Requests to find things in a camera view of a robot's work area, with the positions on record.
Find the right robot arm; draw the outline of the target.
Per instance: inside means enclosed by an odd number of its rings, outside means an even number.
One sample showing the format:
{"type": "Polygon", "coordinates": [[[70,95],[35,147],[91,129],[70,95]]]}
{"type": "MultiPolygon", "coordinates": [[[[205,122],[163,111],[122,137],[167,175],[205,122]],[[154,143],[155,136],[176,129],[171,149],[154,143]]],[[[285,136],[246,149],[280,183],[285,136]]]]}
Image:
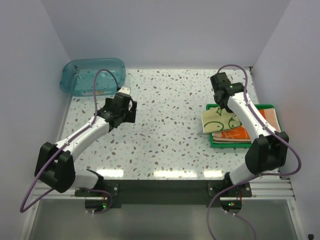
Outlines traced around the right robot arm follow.
{"type": "Polygon", "coordinates": [[[288,135],[276,130],[252,103],[245,86],[231,83],[224,72],[210,77],[215,102],[228,113],[234,113],[249,134],[251,145],[244,163],[224,175],[220,190],[227,196],[235,196],[241,185],[267,171],[273,171],[286,163],[288,135]]]}

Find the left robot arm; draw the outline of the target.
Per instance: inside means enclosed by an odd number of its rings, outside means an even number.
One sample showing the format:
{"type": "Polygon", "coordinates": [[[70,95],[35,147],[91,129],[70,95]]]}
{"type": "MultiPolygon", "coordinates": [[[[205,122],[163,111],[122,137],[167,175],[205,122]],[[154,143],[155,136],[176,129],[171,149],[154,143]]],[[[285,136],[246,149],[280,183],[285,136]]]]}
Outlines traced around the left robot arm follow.
{"type": "Polygon", "coordinates": [[[39,151],[35,178],[59,193],[79,188],[95,197],[101,195],[103,177],[93,170],[77,170],[75,160],[122,123],[135,122],[137,102],[130,92],[129,88],[122,87],[113,98],[106,98],[104,106],[80,129],[56,143],[44,143],[39,151]]]}

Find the orange white towel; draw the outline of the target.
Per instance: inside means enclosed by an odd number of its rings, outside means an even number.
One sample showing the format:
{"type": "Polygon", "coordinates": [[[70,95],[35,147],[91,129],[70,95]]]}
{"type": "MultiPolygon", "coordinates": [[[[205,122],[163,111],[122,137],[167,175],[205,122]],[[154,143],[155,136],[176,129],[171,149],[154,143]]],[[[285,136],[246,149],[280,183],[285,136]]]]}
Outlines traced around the orange white towel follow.
{"type": "MultiPolygon", "coordinates": [[[[280,132],[281,127],[274,106],[270,104],[256,104],[255,106],[259,110],[261,115],[271,124],[271,126],[274,127],[278,132],[280,132]]],[[[212,133],[211,136],[214,144],[251,142],[248,132],[242,125],[227,131],[212,133]]]]}

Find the green cream patterned towel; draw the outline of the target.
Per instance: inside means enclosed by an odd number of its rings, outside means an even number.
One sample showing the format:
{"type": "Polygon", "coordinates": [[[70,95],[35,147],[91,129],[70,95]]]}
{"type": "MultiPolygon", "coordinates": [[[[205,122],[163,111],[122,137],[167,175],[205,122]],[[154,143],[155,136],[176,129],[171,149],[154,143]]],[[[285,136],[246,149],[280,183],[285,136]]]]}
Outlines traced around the green cream patterned towel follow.
{"type": "Polygon", "coordinates": [[[236,114],[220,107],[213,107],[201,114],[203,133],[219,133],[238,128],[242,125],[236,114]]]}

